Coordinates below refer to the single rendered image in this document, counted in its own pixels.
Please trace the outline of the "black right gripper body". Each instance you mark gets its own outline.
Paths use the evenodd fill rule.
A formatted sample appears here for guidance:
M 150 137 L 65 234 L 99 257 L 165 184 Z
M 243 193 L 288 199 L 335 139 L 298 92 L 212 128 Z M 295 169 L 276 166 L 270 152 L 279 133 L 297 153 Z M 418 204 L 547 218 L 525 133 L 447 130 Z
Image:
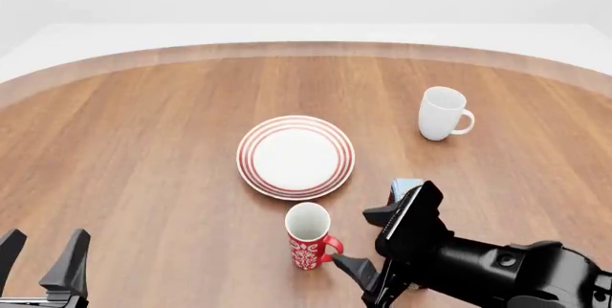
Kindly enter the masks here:
M 432 181 L 424 181 L 397 202 L 406 207 L 401 224 L 381 229 L 375 239 L 375 250 L 385 261 L 380 289 L 375 294 L 365 293 L 368 308 L 390 308 L 392 301 L 425 272 L 443 241 L 453 235 L 439 218 L 443 198 Z

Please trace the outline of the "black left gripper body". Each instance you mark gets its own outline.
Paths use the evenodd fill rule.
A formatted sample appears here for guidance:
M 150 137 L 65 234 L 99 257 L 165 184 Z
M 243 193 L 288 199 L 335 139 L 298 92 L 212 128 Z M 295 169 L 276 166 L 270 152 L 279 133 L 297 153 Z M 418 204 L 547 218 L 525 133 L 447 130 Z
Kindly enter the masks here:
M 0 297 L 0 308 L 88 308 L 89 301 L 70 293 L 49 293 L 46 297 Z

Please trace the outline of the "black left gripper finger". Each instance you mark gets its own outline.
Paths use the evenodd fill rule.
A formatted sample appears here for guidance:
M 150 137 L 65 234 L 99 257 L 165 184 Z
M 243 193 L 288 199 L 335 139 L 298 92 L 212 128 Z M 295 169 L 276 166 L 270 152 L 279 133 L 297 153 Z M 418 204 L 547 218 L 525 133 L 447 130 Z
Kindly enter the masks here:
M 0 289 L 5 287 L 11 268 L 27 239 L 21 230 L 12 229 L 0 238 Z
M 75 230 L 59 259 L 39 281 L 47 298 L 88 297 L 86 264 L 90 241 L 89 232 Z

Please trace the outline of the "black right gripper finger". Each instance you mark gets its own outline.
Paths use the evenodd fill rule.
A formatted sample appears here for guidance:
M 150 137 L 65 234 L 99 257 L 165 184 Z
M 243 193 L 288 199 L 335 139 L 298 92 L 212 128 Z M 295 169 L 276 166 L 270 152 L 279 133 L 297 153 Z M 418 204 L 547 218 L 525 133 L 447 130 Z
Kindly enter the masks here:
M 382 274 L 377 271 L 368 258 L 352 258 L 347 255 L 333 254 L 333 263 L 349 275 L 367 294 L 375 294 L 381 287 Z
M 363 217 L 368 224 L 380 228 L 392 228 L 401 224 L 404 218 L 406 207 L 399 204 L 392 204 L 384 207 L 365 209 Z

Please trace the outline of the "small flat plate on stalk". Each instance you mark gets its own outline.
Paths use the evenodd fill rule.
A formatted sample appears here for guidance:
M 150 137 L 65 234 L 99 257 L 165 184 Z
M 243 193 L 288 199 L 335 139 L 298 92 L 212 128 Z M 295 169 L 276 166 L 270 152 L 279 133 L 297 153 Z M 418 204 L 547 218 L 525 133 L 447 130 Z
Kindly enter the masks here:
M 416 178 L 396 178 L 392 181 L 387 204 L 394 204 L 415 187 L 420 187 L 424 181 Z

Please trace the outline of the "red patterned mug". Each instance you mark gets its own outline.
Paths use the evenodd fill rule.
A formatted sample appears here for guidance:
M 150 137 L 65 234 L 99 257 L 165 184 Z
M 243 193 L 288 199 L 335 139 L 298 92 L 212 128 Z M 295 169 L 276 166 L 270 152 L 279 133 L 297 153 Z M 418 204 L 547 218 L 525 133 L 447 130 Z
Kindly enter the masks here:
M 341 241 L 329 234 L 331 217 L 319 204 L 304 202 L 291 207 L 284 220 L 291 256 L 301 270 L 310 271 L 343 255 Z

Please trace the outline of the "white plate with red rings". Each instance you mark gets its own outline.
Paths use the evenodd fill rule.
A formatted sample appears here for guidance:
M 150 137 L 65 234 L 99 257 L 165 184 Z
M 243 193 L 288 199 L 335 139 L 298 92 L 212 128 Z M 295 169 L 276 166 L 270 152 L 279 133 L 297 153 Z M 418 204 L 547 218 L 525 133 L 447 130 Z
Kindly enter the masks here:
M 328 121 L 305 115 L 272 118 L 254 126 L 236 150 L 236 166 L 257 192 L 307 201 L 333 192 L 350 177 L 356 152 Z

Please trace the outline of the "white mug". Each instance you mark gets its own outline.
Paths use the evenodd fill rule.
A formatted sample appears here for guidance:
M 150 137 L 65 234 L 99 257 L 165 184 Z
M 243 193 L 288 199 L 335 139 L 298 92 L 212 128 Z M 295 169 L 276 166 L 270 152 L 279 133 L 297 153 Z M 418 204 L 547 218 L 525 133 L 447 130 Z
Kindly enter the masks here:
M 429 141 L 442 141 L 449 135 L 466 135 L 474 127 L 475 116 L 466 109 L 465 96 L 446 86 L 433 86 L 423 94 L 418 115 L 421 135 Z

